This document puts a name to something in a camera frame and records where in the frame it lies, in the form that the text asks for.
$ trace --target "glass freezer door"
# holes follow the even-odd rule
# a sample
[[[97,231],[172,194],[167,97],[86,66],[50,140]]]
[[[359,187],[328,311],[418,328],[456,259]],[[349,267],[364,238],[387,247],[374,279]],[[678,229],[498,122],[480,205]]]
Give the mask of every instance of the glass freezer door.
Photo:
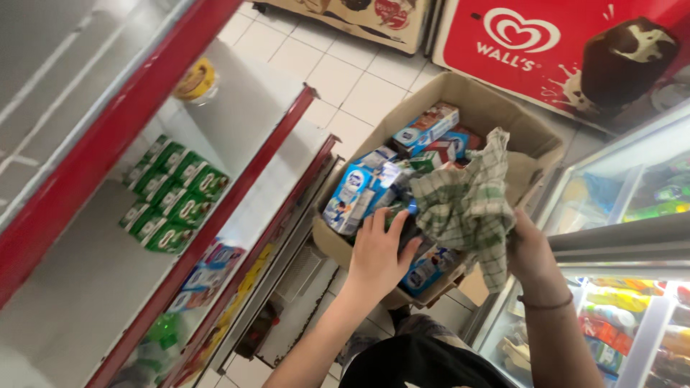
[[[561,235],[690,210],[690,101],[568,168],[538,226]]]
[[[606,386],[690,382],[690,283],[639,276],[569,275],[580,328]],[[690,273],[683,273],[686,279]],[[533,387],[520,283],[509,288],[473,348],[518,387]]]

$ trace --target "freezer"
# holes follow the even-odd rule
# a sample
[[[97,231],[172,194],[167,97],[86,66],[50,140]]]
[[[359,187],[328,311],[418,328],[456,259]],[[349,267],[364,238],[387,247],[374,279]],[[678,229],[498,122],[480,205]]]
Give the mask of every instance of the freezer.
[[[690,104],[565,168],[536,209],[608,387],[690,382]],[[517,387],[532,387],[520,283],[464,332]]]

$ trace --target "green checkered towel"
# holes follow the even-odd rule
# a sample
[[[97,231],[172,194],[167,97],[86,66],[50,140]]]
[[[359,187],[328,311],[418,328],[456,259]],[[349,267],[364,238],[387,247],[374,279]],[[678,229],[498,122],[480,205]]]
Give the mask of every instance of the green checkered towel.
[[[410,181],[417,226],[439,246],[468,253],[469,271],[479,262],[489,292],[506,283],[506,235],[515,226],[505,198],[510,134],[500,127],[482,151],[469,152],[464,170],[437,170]]]

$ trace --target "wall's logo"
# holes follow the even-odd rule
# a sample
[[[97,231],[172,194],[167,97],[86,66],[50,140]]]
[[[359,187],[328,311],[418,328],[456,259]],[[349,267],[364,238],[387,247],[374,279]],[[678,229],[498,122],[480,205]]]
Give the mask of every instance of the wall's logo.
[[[543,20],[525,20],[519,13],[508,8],[489,10],[484,15],[484,28],[493,40],[511,50],[542,52],[554,47],[560,40],[560,31],[553,24]],[[508,32],[512,32],[513,39],[508,36]],[[529,34],[526,41],[513,41],[516,35],[526,34]]]

